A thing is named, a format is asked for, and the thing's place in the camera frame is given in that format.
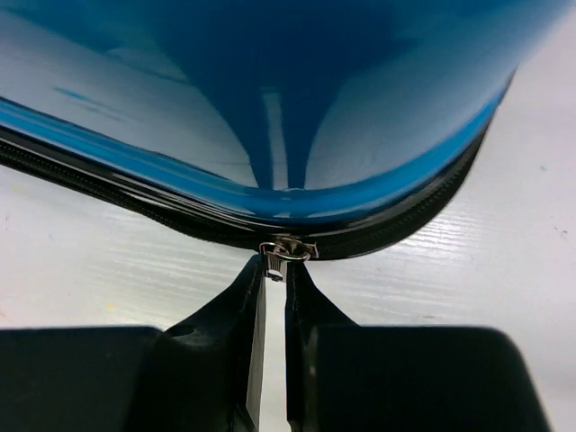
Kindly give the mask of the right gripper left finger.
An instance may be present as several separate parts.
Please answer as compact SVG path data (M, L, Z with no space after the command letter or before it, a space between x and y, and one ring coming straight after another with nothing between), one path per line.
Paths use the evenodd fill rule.
M4 431L255 431L266 301L260 257L167 330L1 333Z

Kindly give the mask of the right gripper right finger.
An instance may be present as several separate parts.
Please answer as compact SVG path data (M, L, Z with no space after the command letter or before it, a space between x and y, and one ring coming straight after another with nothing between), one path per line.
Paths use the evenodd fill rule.
M470 326L362 326L314 284L286 276L287 419L294 431L546 431L524 359Z

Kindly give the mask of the blue hard-shell suitcase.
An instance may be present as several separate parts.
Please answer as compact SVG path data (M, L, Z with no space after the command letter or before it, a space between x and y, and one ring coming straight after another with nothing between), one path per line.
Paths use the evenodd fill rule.
M1 162L271 261L452 200L568 1L4 1Z

